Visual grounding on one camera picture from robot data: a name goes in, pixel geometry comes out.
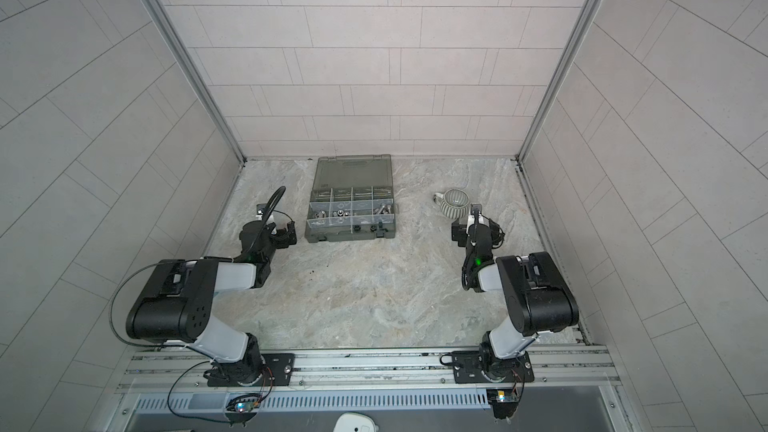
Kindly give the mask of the grey compartment organizer box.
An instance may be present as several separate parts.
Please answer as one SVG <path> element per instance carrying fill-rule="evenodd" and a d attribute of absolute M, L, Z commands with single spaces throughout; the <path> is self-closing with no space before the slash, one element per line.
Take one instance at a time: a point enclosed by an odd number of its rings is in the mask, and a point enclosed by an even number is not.
<path fill-rule="evenodd" d="M 392 160 L 388 154 L 321 157 L 309 198 L 305 238 L 310 243 L 385 239 L 396 235 Z"/>

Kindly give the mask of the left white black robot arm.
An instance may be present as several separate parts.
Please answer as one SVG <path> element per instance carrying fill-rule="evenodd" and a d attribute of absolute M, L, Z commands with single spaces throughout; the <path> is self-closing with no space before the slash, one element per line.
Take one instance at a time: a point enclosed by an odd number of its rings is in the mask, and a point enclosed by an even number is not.
<path fill-rule="evenodd" d="M 188 347 L 208 357 L 210 386 L 250 386 L 271 378 L 257 338 L 213 314 L 214 297 L 261 288 L 271 274 L 275 252 L 297 243 L 293 219 L 280 227 L 276 211 L 261 204 L 257 218 L 239 233 L 241 254 L 157 263 L 127 314 L 125 330 L 136 340 L 159 346 Z"/>

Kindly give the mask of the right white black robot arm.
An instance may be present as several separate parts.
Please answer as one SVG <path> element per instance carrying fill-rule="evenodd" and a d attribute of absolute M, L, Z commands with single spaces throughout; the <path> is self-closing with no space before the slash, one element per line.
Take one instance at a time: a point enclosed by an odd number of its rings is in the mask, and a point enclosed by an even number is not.
<path fill-rule="evenodd" d="M 466 218 L 452 223 L 451 238 L 465 249 L 462 287 L 504 295 L 507 316 L 479 346 L 480 370 L 488 379 L 500 381 L 510 375 L 539 335 L 578 323 L 576 299 L 549 253 L 494 256 L 505 233 L 482 213 L 481 205 L 472 204 Z"/>

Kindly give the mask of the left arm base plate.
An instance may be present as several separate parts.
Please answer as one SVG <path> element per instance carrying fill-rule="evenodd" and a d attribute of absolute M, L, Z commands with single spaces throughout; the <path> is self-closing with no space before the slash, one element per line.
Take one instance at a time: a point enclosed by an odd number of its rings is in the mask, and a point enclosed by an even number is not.
<path fill-rule="evenodd" d="M 209 387 L 287 386 L 290 383 L 295 355 L 267 353 L 259 359 L 246 356 L 236 363 L 214 362 L 203 377 Z"/>

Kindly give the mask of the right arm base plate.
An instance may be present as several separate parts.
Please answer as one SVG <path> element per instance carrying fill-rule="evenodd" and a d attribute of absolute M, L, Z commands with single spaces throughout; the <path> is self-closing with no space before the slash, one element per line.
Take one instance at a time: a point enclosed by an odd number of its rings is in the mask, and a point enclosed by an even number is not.
<path fill-rule="evenodd" d="M 448 367 L 457 384 L 511 384 L 535 380 L 529 355 L 498 359 L 491 352 L 452 351 L 439 358 Z"/>

